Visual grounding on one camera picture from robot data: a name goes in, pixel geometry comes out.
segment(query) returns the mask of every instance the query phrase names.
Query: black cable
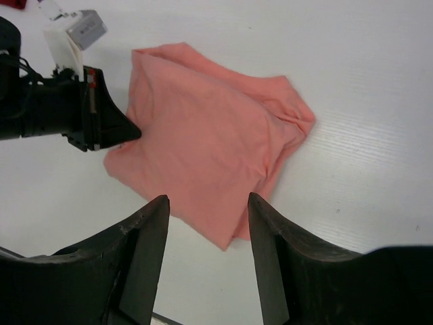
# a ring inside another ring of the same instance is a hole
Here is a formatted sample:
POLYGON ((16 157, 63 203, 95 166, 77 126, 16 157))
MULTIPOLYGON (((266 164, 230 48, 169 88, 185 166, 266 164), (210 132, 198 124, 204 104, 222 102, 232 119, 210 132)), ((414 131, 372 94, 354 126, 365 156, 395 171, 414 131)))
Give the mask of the black cable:
POLYGON ((55 87, 59 83, 70 80, 74 76, 74 71, 72 69, 64 69, 53 79, 43 78, 41 74, 33 70, 33 68, 30 66, 26 59, 22 57, 11 56, 6 53, 0 54, 0 63, 4 63, 8 66, 13 66, 25 71, 27 73, 27 76, 21 77, 21 81, 30 85, 30 88, 26 94, 26 97, 24 98, 24 101, 19 111, 17 113, 8 115, 3 115, 0 111, 0 118, 12 119, 22 116, 26 112, 28 100, 30 99, 33 90, 38 83, 42 83, 47 87, 55 87))

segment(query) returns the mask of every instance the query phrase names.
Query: red object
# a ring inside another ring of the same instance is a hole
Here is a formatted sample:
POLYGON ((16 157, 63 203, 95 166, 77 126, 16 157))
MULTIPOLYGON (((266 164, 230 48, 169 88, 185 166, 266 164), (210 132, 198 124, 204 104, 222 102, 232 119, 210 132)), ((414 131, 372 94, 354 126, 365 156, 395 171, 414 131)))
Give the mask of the red object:
POLYGON ((90 88, 96 88, 96 71, 95 69, 89 69, 90 79, 87 79, 90 88))
POLYGON ((24 9, 27 4, 27 0, 0 0, 1 5, 8 5, 16 9, 24 9))

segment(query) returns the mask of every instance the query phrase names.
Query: pink t-shirt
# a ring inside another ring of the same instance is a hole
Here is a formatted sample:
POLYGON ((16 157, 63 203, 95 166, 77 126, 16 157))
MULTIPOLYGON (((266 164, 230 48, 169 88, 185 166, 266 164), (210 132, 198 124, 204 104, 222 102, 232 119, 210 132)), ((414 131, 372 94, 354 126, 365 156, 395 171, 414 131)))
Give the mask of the pink t-shirt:
POLYGON ((225 250, 249 239, 248 196, 270 197, 315 116, 285 77, 228 70, 188 44, 134 50, 127 116, 141 139, 108 152, 108 174, 225 250))

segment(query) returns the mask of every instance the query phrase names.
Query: white table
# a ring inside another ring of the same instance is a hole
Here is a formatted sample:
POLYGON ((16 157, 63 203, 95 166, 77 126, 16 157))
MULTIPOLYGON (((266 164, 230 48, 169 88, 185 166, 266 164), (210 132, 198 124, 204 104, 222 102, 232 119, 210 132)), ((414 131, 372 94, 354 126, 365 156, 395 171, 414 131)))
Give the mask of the white table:
MULTIPOLYGON (((187 41, 228 68, 286 74, 317 115, 273 197, 286 217, 360 252, 433 244, 433 2, 429 0, 75 0, 110 32, 85 52, 123 110, 130 51, 187 41)), ((0 14, 43 74, 53 61, 29 0, 0 14)), ((145 204, 60 136, 0 142, 0 246, 51 254, 145 204)), ((262 324, 249 242, 226 253, 170 221, 155 312, 185 325, 262 324)))

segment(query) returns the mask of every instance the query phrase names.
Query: folded cloth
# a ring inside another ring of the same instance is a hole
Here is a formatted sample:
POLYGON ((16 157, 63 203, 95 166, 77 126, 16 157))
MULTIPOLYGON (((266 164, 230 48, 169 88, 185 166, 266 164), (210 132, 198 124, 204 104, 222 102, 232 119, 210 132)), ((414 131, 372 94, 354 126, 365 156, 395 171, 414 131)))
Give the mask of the folded cloth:
POLYGON ((188 44, 132 52, 127 116, 141 139, 108 152, 108 174, 225 250, 248 240, 250 192, 271 195, 315 117, 285 77, 255 78, 188 44))

